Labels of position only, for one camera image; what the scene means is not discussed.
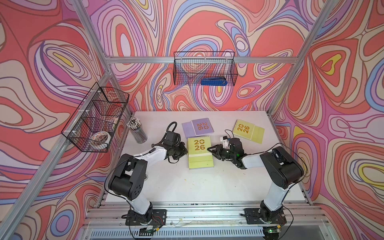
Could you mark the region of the green desk calendar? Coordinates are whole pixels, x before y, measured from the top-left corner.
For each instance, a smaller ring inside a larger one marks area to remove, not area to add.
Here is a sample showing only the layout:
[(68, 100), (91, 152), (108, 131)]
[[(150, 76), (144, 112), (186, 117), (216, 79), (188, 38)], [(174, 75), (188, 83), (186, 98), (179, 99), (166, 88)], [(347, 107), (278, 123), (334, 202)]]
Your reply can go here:
[(262, 144), (265, 129), (243, 120), (237, 120), (232, 132), (234, 136), (242, 137), (252, 142)]
[(208, 151), (211, 146), (209, 136), (188, 138), (188, 164), (190, 170), (214, 167), (213, 155)]

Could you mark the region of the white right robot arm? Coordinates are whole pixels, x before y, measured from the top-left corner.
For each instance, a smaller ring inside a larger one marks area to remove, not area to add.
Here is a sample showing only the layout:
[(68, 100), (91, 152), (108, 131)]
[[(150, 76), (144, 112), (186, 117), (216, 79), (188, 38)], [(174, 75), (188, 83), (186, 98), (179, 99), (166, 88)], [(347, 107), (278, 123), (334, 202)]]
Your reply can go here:
[(208, 148), (216, 159), (229, 161), (241, 170), (264, 167), (271, 180), (271, 186), (261, 208), (276, 212), (283, 207), (283, 202), (289, 190), (305, 175), (303, 167), (277, 143), (269, 150), (246, 154), (239, 138), (229, 140), (229, 147), (222, 144)]

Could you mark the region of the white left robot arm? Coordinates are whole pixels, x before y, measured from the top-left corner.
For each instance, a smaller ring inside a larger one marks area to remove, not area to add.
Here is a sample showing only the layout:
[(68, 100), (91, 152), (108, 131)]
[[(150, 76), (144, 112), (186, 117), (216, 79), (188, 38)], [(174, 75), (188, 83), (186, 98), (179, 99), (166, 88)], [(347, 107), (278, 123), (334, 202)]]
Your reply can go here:
[(167, 131), (162, 140), (153, 144), (151, 149), (137, 155), (123, 154), (115, 169), (110, 173), (105, 188), (109, 194), (124, 199), (133, 211), (146, 215), (151, 208), (141, 191), (147, 174), (147, 168), (164, 160), (178, 161), (188, 150), (182, 142), (181, 135)]

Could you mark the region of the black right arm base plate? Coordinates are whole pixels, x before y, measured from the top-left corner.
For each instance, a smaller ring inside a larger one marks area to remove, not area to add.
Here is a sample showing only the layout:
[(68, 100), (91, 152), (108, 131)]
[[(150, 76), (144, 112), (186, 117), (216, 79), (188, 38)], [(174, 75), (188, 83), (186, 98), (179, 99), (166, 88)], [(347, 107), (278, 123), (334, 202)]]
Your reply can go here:
[(266, 224), (266, 225), (285, 225), (287, 219), (285, 217), (283, 207), (276, 211), (270, 211), (268, 208), (247, 208), (244, 213), (240, 214), (246, 218), (247, 224)]

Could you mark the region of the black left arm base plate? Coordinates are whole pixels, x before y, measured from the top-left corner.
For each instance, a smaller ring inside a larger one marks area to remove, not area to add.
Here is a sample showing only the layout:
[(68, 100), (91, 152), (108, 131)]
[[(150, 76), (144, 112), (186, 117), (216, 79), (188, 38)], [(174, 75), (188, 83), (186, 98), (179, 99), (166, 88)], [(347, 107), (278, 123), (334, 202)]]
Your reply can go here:
[(126, 226), (163, 226), (167, 221), (166, 209), (149, 209), (146, 214), (140, 215), (133, 210), (129, 210), (124, 215)]

